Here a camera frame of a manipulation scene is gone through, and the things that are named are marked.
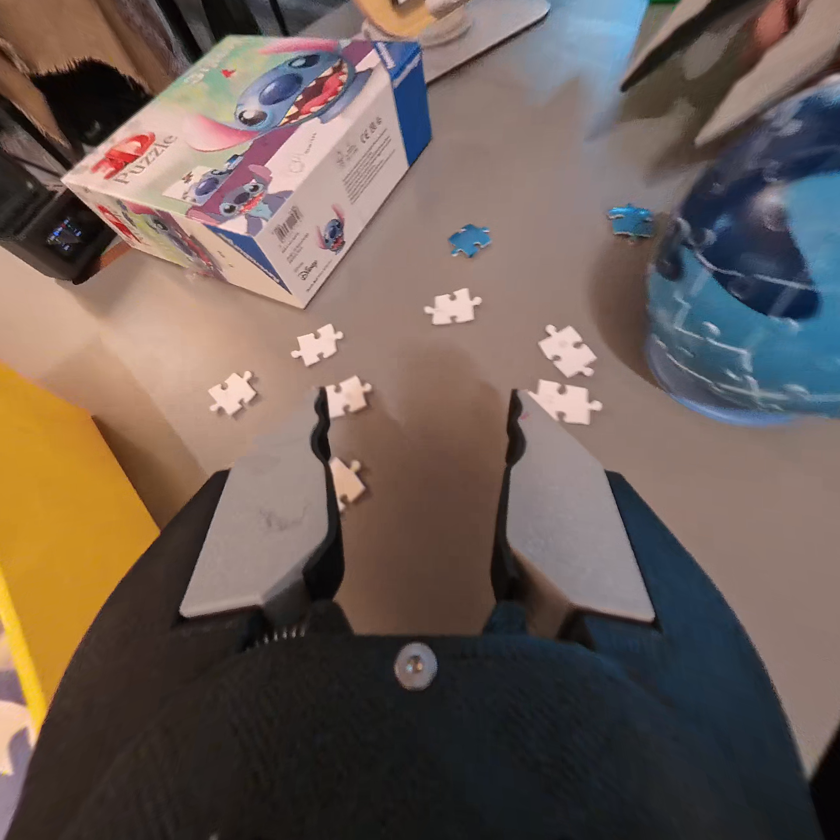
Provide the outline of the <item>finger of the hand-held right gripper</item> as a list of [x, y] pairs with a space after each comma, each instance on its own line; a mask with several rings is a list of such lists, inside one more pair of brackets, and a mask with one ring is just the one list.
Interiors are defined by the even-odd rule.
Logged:
[[839, 2], [771, 2], [753, 30], [758, 57], [699, 130], [700, 148], [838, 68]]
[[629, 91], [672, 56], [694, 45], [701, 36], [743, 22], [756, 14], [762, 5], [764, 2], [761, 1], [678, 2], [652, 38], [632, 59], [621, 81], [620, 91]]

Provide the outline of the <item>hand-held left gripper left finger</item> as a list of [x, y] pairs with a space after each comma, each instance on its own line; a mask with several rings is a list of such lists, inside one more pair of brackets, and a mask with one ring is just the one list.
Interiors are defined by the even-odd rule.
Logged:
[[183, 618], [258, 609], [270, 621], [299, 621], [312, 603], [334, 600], [345, 565], [330, 423], [327, 393], [315, 388], [236, 460], [185, 589]]

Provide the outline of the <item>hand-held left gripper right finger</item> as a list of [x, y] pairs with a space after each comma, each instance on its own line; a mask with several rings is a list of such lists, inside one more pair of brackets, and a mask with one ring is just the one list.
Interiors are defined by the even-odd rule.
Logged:
[[523, 390], [511, 391], [493, 531], [497, 602], [535, 636], [581, 616], [652, 626], [655, 609], [601, 463]]

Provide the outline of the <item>blue cartoon puzzle ball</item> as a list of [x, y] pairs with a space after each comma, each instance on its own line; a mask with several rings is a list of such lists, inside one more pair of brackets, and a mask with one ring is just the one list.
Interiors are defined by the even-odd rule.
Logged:
[[647, 275], [647, 361], [737, 425], [839, 414], [839, 80], [772, 108], [697, 178]]

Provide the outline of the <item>group of white puzzle pieces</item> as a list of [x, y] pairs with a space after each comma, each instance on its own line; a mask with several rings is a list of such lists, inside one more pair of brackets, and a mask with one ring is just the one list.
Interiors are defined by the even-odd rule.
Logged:
[[[481, 302], [479, 297], [473, 296], [465, 287], [447, 295], [436, 296], [434, 303], [426, 306], [423, 311], [436, 327], [467, 324], [475, 320]], [[538, 342], [540, 352], [565, 379], [594, 374], [592, 366], [596, 362], [596, 355], [573, 327], [557, 329], [550, 324], [544, 331], [544, 338]], [[334, 356], [342, 339], [343, 333], [328, 323], [316, 332], [297, 337], [298, 346], [290, 352], [290, 356], [302, 361], [305, 366], [312, 366]], [[207, 391], [211, 400], [210, 412], [234, 417], [244, 410], [257, 397], [256, 389], [251, 384], [253, 376], [251, 371], [232, 373], [225, 381], [210, 387]], [[371, 392], [371, 383], [357, 375], [338, 384], [328, 385], [329, 417], [341, 419], [364, 410], [368, 406], [368, 395]], [[537, 389], [527, 394], [552, 420], [565, 424], [590, 425], [592, 415], [603, 409], [603, 404], [594, 399], [583, 385], [540, 380]], [[329, 465], [339, 510], [344, 511], [366, 492], [366, 485], [361, 478], [362, 465], [357, 460], [346, 463], [337, 456], [331, 457]]]

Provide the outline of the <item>blue puzzle piece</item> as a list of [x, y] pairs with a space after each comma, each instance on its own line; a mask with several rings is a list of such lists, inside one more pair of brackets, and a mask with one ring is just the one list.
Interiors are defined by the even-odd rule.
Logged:
[[606, 211], [612, 234], [632, 242], [650, 239], [655, 234], [656, 215], [653, 211], [631, 203], [613, 206]]
[[492, 242], [490, 229], [474, 224], [461, 227], [448, 237], [451, 256], [475, 257]]

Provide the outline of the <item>cartoon printed puzzle box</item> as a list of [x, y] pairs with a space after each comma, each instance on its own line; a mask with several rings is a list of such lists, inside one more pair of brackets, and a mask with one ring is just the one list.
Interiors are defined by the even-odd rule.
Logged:
[[228, 36], [62, 182], [129, 246], [304, 309], [430, 123], [416, 42]]

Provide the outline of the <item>yellow box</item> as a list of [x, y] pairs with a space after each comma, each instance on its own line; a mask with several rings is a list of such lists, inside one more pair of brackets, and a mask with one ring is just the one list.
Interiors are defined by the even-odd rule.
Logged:
[[1, 616], [35, 732], [89, 626], [158, 535], [92, 417], [2, 364]]

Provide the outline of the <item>black device with display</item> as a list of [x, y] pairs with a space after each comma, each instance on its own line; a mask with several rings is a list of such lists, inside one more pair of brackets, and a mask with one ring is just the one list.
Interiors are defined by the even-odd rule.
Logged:
[[116, 238], [75, 193], [48, 189], [1, 153], [1, 247], [8, 253], [46, 277], [80, 285]]

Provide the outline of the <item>silver stand with white pedestal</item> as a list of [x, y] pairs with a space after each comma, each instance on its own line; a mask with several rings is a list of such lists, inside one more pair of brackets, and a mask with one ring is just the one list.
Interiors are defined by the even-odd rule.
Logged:
[[549, 12], [547, 1], [468, 1], [414, 39], [386, 35], [363, 17], [361, 31], [367, 39], [418, 43], [430, 85], [541, 23]]

